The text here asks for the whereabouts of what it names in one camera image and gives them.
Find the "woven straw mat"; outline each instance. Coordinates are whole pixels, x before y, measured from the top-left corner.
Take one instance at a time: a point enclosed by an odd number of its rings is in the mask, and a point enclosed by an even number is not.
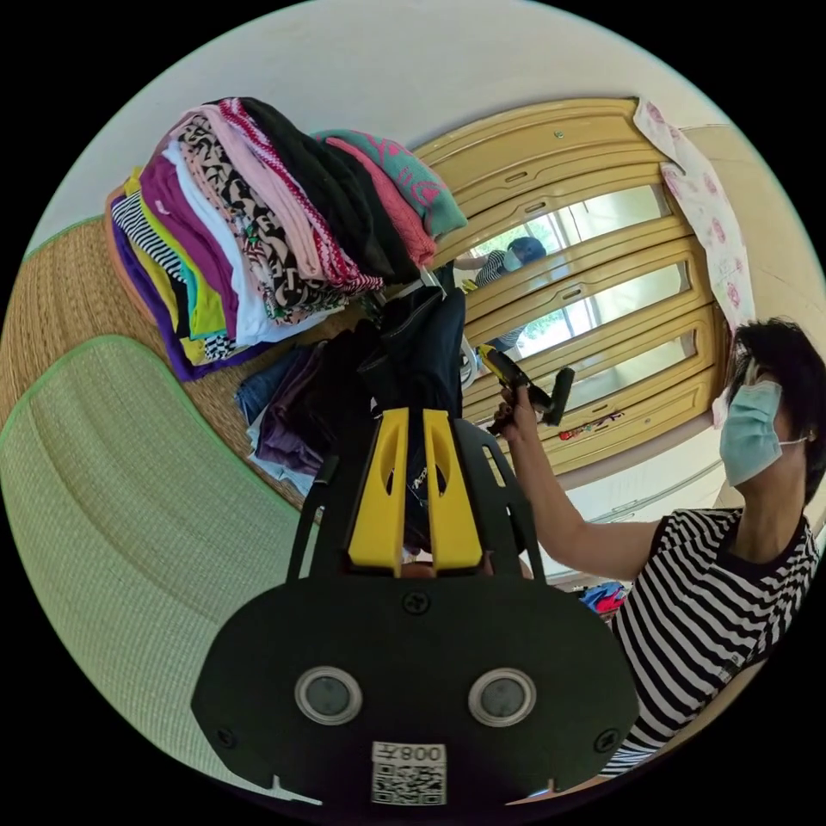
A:
[[[176,760],[281,796],[224,767],[189,702],[219,628],[286,579],[298,511],[121,336],[81,344],[23,396],[0,481],[38,602],[103,697]]]
[[[233,395],[245,377],[275,361],[294,342],[331,338],[352,327],[354,306],[239,367],[218,370],[182,387],[218,436],[246,460],[250,441]],[[103,218],[75,226],[35,251],[21,266],[0,337],[0,426],[22,394],[60,356],[95,336],[116,334],[145,344],[166,365],[157,329],[145,321],[118,282],[107,252]],[[295,507],[300,494],[260,468],[253,471]]]

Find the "cabinet door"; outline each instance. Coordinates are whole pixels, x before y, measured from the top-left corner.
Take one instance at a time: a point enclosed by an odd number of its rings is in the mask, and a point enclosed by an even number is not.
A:
[[[441,135],[416,155],[472,219],[549,183],[667,160],[634,126],[636,108],[611,98],[535,104]]]
[[[578,352],[570,346],[560,348],[530,377],[550,393],[560,367],[573,368],[576,377],[563,429],[579,428],[712,367],[718,353],[715,322],[712,305],[706,305],[608,347],[592,342],[591,349],[579,348]],[[490,424],[501,401],[498,386],[491,390],[486,398],[465,406],[466,419],[482,426]],[[544,439],[557,432],[558,428],[541,431]]]
[[[658,227],[640,225],[669,216],[672,220],[664,227],[677,223],[684,235],[691,234],[663,186],[658,163],[598,170],[510,198],[498,195],[495,204],[444,239],[435,266],[494,249],[505,250],[515,237],[525,236],[539,240],[547,255],[584,243],[593,252],[618,243],[613,236],[622,230],[638,227],[640,232],[653,232]]]
[[[543,440],[555,473],[566,473],[656,439],[705,413],[714,399],[716,370],[710,367],[644,401],[617,409],[580,428]],[[508,455],[506,443],[502,450]]]
[[[691,300],[702,293],[712,300],[705,252],[695,237],[684,237],[559,280],[544,274],[523,281],[481,317],[472,311],[471,293],[465,336],[472,346],[497,342],[506,352],[515,348],[515,358],[527,358],[592,330],[634,324],[636,313],[656,313],[652,308],[674,296]]]

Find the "label sticker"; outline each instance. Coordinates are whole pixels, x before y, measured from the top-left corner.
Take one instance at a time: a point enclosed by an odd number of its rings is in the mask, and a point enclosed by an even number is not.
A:
[[[371,800],[396,806],[444,805],[445,747],[432,743],[373,743]]]

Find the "black hair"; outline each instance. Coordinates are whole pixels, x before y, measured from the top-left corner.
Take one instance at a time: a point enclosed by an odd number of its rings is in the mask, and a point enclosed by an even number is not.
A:
[[[521,238],[514,238],[514,240],[508,244],[508,249],[514,252],[517,250],[521,252],[523,264],[533,263],[547,255],[542,243],[528,235],[523,235]]]
[[[808,505],[826,473],[826,364],[806,334],[795,323],[781,318],[738,327],[733,347],[726,403],[731,404],[743,386],[754,359],[782,388],[783,404],[792,423],[792,438],[814,436],[805,443],[805,504]]]

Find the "hand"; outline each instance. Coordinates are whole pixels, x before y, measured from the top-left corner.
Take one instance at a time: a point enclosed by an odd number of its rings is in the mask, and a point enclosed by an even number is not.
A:
[[[508,444],[513,446],[520,442],[539,441],[536,411],[527,397],[527,388],[517,387],[515,396],[506,388],[502,390],[502,398],[504,401],[499,405],[494,418],[502,419],[513,411],[513,421],[502,429],[502,435]]]

